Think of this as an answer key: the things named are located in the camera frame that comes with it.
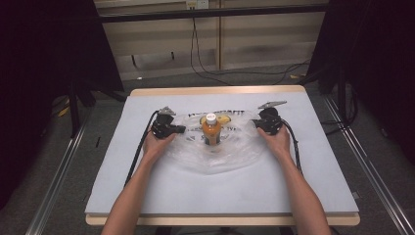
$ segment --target person's right hand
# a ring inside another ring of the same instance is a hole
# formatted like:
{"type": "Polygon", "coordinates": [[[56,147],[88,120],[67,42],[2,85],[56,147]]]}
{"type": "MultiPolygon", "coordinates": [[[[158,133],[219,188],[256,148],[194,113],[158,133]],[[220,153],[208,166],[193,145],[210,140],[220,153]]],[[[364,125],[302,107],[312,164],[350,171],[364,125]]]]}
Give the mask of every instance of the person's right hand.
{"type": "Polygon", "coordinates": [[[268,148],[277,159],[290,157],[290,134],[285,125],[276,135],[268,135],[261,128],[257,128],[257,131],[265,139],[268,148]]]}
{"type": "Polygon", "coordinates": [[[165,148],[176,136],[175,133],[169,135],[167,138],[158,139],[151,130],[147,134],[144,142],[144,156],[143,161],[148,161],[151,164],[155,163],[156,160],[163,154],[165,148]]]}

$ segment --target metal rail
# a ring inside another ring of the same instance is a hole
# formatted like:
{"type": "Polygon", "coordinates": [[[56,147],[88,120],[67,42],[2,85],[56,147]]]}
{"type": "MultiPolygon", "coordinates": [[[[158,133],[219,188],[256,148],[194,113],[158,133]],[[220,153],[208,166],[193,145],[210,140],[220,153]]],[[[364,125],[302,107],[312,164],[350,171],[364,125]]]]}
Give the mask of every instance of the metal rail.
{"type": "MultiPolygon", "coordinates": [[[[331,97],[326,96],[325,101],[334,119],[336,121],[341,121],[342,119],[338,114],[338,107],[334,100],[331,97]]],[[[342,129],[342,133],[348,145],[356,156],[357,161],[360,163],[360,166],[368,177],[375,192],[378,194],[379,199],[384,204],[385,209],[399,230],[399,233],[402,235],[415,234],[414,228],[409,222],[402,207],[385,184],[381,175],[379,175],[378,171],[373,166],[372,162],[370,161],[363,147],[360,145],[360,142],[357,140],[353,131],[348,126],[344,126],[341,123],[339,123],[339,127],[342,129]]]]}
{"type": "Polygon", "coordinates": [[[55,206],[62,185],[64,184],[64,180],[69,170],[70,163],[82,139],[83,133],[85,131],[85,125],[89,120],[89,117],[91,116],[92,110],[93,108],[87,109],[83,124],[80,126],[79,131],[76,133],[76,135],[70,140],[67,150],[65,151],[64,157],[62,158],[61,164],[59,165],[55,173],[55,176],[52,180],[52,183],[49,186],[48,192],[43,198],[42,204],[37,209],[33,220],[28,226],[28,229],[25,233],[26,235],[42,234],[46,222],[48,221],[49,215],[52,212],[53,207],[55,206]]]}
{"type": "Polygon", "coordinates": [[[142,21],[173,20],[173,19],[326,12],[327,9],[328,9],[328,4],[292,5],[292,6],[265,7],[265,8],[219,8],[219,9],[205,9],[205,10],[194,10],[194,11],[185,10],[185,11],[139,13],[139,14],[101,15],[99,18],[99,21],[101,23],[142,22],[142,21]]]}

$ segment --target white cap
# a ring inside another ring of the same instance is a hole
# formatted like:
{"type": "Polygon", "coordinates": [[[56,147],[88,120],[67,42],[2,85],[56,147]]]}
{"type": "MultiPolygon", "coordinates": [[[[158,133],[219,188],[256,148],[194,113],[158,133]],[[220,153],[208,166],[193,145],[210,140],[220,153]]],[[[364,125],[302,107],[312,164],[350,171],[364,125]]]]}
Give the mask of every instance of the white cap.
{"type": "Polygon", "coordinates": [[[215,114],[207,114],[207,124],[216,124],[215,114]]]}

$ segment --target black cable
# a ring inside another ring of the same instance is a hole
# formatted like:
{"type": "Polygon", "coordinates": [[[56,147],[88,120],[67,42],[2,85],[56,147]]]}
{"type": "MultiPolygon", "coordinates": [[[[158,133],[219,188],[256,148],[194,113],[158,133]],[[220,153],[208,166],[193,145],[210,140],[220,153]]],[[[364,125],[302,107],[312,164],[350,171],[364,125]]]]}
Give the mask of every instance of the black cable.
{"type": "Polygon", "coordinates": [[[287,123],[286,120],[281,118],[281,121],[287,126],[288,130],[290,131],[291,137],[293,138],[293,144],[294,144],[294,151],[296,152],[296,164],[297,169],[302,174],[301,164],[300,164],[300,152],[299,152],[299,141],[297,141],[296,136],[294,136],[294,131],[291,129],[290,125],[287,123]]]}
{"type": "Polygon", "coordinates": [[[197,75],[199,75],[199,76],[201,76],[201,77],[203,77],[203,78],[213,79],[213,80],[219,81],[219,82],[224,83],[224,84],[227,84],[227,85],[232,85],[232,84],[229,84],[229,83],[227,83],[227,82],[225,82],[225,81],[218,80],[218,79],[215,79],[215,78],[212,78],[212,77],[202,76],[202,75],[201,75],[201,74],[199,74],[199,73],[195,70],[195,68],[193,67],[193,41],[194,41],[195,36],[196,36],[196,47],[197,47],[197,53],[198,53],[198,60],[199,60],[199,64],[201,65],[202,70],[203,70],[204,72],[206,72],[207,74],[210,74],[210,75],[226,75],[226,74],[262,74],[262,75],[279,75],[279,74],[283,74],[283,77],[282,77],[280,80],[278,80],[277,82],[275,82],[275,83],[273,83],[273,84],[272,84],[272,85],[276,85],[276,84],[280,83],[280,82],[284,79],[284,77],[286,76],[287,72],[290,72],[290,71],[295,71],[296,69],[298,69],[298,68],[299,68],[299,67],[301,67],[301,66],[308,65],[308,61],[310,61],[310,60],[306,60],[306,61],[304,61],[304,62],[302,62],[302,63],[300,63],[300,64],[291,65],[291,66],[289,66],[287,69],[285,69],[284,71],[279,71],[279,72],[262,72],[262,71],[223,71],[223,72],[211,72],[211,71],[208,71],[208,70],[206,70],[206,69],[205,69],[205,67],[204,67],[204,65],[202,64],[202,61],[201,61],[200,48],[199,48],[199,37],[198,37],[198,31],[197,31],[197,29],[196,29],[196,22],[195,22],[195,19],[193,19],[192,49],[191,49],[191,54],[190,54],[190,64],[191,64],[191,66],[192,66],[193,71],[194,71],[197,75]]]}
{"type": "Polygon", "coordinates": [[[127,185],[128,181],[131,179],[132,172],[134,171],[134,168],[137,164],[138,157],[140,156],[141,148],[143,148],[143,144],[144,144],[144,141],[146,140],[147,134],[150,132],[149,130],[150,124],[152,123],[153,117],[158,113],[159,111],[155,111],[150,117],[149,123],[147,123],[146,129],[144,130],[143,136],[141,137],[140,144],[138,144],[137,151],[135,152],[135,156],[132,161],[130,170],[128,171],[127,178],[125,179],[124,187],[125,185],[127,185]]]}
{"type": "Polygon", "coordinates": [[[281,79],[279,79],[277,82],[275,82],[275,83],[273,83],[272,85],[276,85],[276,84],[278,84],[278,83],[280,83],[281,81],[283,81],[284,80],[284,78],[285,78],[285,76],[287,75],[287,72],[289,72],[289,71],[295,71],[296,69],[298,69],[299,67],[301,67],[301,66],[304,66],[304,65],[308,65],[308,62],[309,60],[306,60],[306,61],[304,61],[304,62],[302,62],[302,63],[300,63],[300,64],[295,64],[295,65],[291,65],[290,67],[288,67],[285,71],[284,71],[284,75],[281,77],[281,79]]]}
{"type": "Polygon", "coordinates": [[[228,85],[228,86],[233,86],[233,84],[230,84],[230,83],[228,83],[228,82],[226,82],[226,81],[222,81],[222,80],[220,80],[220,79],[216,79],[216,78],[214,78],[214,77],[204,76],[204,75],[201,75],[200,73],[198,73],[198,72],[196,71],[195,67],[193,66],[193,41],[194,41],[194,38],[195,38],[195,34],[196,34],[196,42],[197,42],[197,47],[198,47],[198,56],[199,56],[199,62],[200,62],[200,61],[201,61],[201,59],[200,59],[200,54],[199,54],[199,40],[198,40],[198,33],[196,32],[196,24],[195,24],[195,19],[193,19],[192,47],[191,47],[191,50],[190,50],[190,66],[192,67],[192,70],[195,72],[195,74],[197,74],[197,75],[198,75],[198,76],[200,76],[201,78],[205,78],[205,79],[209,79],[209,80],[214,80],[214,81],[218,81],[218,82],[223,83],[223,84],[228,85]]]}
{"type": "Polygon", "coordinates": [[[358,113],[358,104],[357,104],[357,94],[354,91],[354,89],[351,89],[351,98],[349,101],[349,116],[346,118],[346,120],[325,120],[320,121],[321,124],[342,124],[343,126],[340,126],[339,128],[336,128],[334,130],[331,130],[329,132],[326,132],[326,135],[331,135],[336,132],[339,132],[341,130],[345,130],[347,127],[351,126],[351,124],[355,121],[358,113]]]}

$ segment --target plastic bottle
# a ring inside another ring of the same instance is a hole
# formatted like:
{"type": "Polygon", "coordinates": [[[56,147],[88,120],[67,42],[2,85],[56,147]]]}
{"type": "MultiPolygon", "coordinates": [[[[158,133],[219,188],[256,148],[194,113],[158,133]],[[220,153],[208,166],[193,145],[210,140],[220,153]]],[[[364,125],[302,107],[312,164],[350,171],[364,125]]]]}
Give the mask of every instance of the plastic bottle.
{"type": "Polygon", "coordinates": [[[207,120],[202,124],[202,130],[205,135],[205,143],[210,146],[219,144],[220,130],[222,126],[217,121],[215,114],[207,114],[207,120]]]}

